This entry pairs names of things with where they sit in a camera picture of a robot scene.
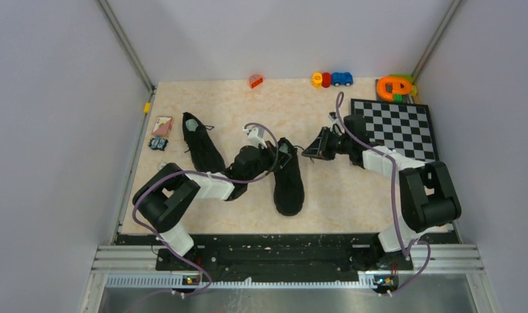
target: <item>blue toy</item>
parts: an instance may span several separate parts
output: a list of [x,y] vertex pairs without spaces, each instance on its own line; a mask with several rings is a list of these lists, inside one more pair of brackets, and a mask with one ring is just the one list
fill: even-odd
[[160,138],[160,137],[152,138],[150,139],[150,142],[148,142],[148,146],[152,150],[164,151],[167,145],[168,145],[168,140],[166,138]]
[[331,74],[331,84],[339,87],[340,85],[350,86],[354,83],[352,74],[349,72],[345,73],[333,73]]

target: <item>white wall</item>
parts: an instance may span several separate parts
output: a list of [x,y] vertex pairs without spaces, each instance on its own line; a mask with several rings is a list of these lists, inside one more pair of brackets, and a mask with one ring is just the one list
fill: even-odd
[[148,98],[94,1],[0,1],[0,312],[76,312]]
[[528,312],[528,0],[467,1],[418,84],[502,312]]
[[451,0],[111,0],[154,81],[411,73]]

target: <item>chessboard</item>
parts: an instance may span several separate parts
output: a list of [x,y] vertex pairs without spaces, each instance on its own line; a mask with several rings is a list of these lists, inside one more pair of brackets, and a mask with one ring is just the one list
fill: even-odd
[[350,111],[364,116],[371,141],[383,142],[387,148],[416,160],[439,159],[427,106],[352,99]]

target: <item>red toy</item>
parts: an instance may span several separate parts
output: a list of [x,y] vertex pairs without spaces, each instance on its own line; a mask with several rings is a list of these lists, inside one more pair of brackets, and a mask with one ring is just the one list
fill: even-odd
[[250,88],[254,88],[260,85],[261,83],[263,83],[264,78],[262,77],[262,75],[255,74],[255,75],[250,76],[250,78],[248,79],[248,82],[250,84]]
[[331,74],[323,73],[323,80],[321,82],[321,87],[329,88],[331,86]]

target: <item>black shoe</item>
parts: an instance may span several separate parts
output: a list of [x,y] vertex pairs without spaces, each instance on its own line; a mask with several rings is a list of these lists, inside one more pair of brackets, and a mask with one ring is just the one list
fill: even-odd
[[300,178],[300,167],[296,154],[298,150],[285,138],[281,138],[278,144],[279,153],[289,154],[290,160],[273,173],[275,175],[273,201],[279,213],[293,216],[302,210],[304,203],[304,185]]
[[207,126],[189,112],[183,113],[183,139],[189,146],[197,171],[217,173],[225,170],[223,157],[208,136]]

